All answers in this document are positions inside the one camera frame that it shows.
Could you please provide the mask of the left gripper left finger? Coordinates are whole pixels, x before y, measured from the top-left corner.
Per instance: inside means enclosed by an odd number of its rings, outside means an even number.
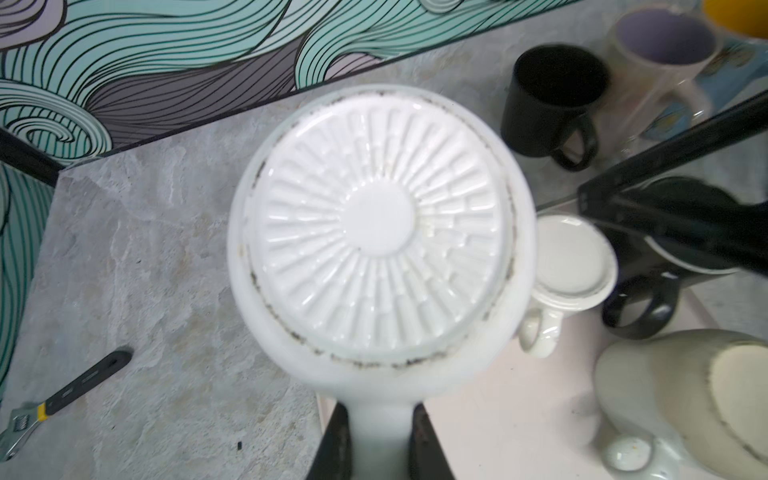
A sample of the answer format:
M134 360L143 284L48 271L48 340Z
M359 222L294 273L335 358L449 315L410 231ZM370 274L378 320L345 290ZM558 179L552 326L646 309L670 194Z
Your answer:
M350 480L352 447L347 409L337 403L306 480Z

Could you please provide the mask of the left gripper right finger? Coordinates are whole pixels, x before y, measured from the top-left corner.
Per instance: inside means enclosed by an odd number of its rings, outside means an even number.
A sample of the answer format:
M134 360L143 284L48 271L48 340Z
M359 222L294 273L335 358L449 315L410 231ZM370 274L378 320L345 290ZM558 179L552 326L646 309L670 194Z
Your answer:
M413 412L409 443L409 478L412 480L455 479L423 404L418 404Z

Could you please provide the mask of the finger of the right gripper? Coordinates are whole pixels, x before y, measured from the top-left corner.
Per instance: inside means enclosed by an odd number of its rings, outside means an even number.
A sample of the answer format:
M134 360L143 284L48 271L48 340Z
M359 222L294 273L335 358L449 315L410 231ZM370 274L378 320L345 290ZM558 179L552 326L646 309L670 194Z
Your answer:
M667 240L767 274L767 203L718 204L639 185L767 130L767 93L651 147L579 186L579 213L597 223Z

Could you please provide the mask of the tall white mug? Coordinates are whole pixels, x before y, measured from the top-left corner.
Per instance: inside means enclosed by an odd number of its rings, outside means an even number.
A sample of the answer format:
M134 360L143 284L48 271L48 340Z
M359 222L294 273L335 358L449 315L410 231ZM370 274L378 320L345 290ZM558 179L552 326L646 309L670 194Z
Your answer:
M537 241L535 282L517 338L524 352L546 358L557 347L564 319L608 298L618 262L607 237L575 215L539 216Z

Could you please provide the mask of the pink iridescent mug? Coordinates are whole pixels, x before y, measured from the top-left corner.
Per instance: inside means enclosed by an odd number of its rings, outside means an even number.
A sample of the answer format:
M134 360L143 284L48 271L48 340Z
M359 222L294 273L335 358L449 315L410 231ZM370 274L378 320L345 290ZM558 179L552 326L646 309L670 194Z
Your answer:
M710 118L714 107L695 79L721 47L714 24L697 11L650 5L620 17L605 42L611 83L593 114L596 160L629 150L669 101L686 105L693 125Z

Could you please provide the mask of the black mug white base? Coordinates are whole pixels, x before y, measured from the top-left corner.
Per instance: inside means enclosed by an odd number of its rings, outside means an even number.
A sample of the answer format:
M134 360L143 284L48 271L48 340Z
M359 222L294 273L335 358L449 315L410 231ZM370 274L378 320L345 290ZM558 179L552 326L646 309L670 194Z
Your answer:
M587 169L600 150L590 108L610 85L607 65L570 44L525 51L513 68L501 138L515 153L552 158L562 169Z

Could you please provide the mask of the blue mug yellow inside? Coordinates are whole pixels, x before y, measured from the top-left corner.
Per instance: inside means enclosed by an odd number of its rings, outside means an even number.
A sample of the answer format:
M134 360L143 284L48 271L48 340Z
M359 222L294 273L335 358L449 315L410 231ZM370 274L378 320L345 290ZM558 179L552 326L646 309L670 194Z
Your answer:
M767 4L764 1L704 1L697 11L717 29L722 47L695 79L714 107L724 107L751 81L767 74ZM691 113L669 101L640 137L665 141L693 126Z

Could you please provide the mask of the cream speckled mug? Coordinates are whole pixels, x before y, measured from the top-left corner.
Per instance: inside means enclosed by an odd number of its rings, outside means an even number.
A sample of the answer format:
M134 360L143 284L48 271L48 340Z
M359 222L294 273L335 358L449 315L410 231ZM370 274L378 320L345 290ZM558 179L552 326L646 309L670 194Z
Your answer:
M613 478L677 479L682 465L766 478L766 342L714 329L617 342L593 380L617 432L601 452Z

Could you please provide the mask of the white ribbed-bottom mug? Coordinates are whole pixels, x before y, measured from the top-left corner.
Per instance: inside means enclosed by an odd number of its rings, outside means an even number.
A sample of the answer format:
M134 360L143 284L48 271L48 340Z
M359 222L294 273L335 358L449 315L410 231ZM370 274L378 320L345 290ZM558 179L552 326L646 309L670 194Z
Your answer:
M355 479L409 475L412 417L516 332L536 213L501 138L462 105L370 84L261 144L228 220L238 310L269 358L348 413Z

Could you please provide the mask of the black glossy mug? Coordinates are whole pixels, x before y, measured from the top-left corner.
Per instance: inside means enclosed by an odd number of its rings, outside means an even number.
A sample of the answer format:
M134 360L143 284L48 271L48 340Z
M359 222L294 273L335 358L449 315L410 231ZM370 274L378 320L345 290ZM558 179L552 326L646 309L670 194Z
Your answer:
M644 340L675 314L681 290L730 275L739 267L668 240L604 228L619 267L617 284L602 304L603 325L613 335Z

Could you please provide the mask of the pink silicone tray mat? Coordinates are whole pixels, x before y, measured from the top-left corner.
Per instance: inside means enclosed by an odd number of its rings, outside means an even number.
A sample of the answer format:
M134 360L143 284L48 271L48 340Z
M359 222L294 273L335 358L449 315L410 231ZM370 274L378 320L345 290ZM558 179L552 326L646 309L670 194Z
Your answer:
M546 358L515 337L489 370L425 406L455 479L608 479L601 451L613 430L593 371L615 340L602 304L563 320Z

